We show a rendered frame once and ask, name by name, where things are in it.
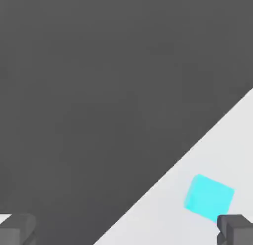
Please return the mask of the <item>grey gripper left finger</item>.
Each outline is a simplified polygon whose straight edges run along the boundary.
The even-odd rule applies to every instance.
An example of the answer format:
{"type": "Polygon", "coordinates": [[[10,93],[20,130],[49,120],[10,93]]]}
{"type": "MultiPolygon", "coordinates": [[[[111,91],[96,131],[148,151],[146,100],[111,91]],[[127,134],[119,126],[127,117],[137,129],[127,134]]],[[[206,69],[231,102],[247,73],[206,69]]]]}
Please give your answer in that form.
{"type": "Polygon", "coordinates": [[[0,245],[37,245],[36,224],[29,213],[0,214],[0,245]]]}

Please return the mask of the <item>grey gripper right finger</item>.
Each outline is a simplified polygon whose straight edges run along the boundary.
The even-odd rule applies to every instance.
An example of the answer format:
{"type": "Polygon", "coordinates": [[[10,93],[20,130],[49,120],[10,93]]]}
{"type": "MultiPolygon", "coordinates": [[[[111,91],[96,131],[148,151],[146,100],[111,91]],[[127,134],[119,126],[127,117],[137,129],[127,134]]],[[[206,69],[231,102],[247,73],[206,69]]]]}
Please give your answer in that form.
{"type": "Polygon", "coordinates": [[[253,245],[253,223],[243,215],[219,215],[217,227],[217,245],[253,245]]]}

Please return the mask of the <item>small cyan cube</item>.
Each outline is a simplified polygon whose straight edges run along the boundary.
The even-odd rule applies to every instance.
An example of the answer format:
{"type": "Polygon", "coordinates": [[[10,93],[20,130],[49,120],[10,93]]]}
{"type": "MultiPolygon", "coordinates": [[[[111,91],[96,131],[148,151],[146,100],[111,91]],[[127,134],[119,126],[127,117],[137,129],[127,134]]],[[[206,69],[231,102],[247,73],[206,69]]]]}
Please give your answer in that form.
{"type": "Polygon", "coordinates": [[[186,194],[184,208],[215,223],[219,215],[228,213],[234,193],[234,188],[197,174],[186,194]]]}

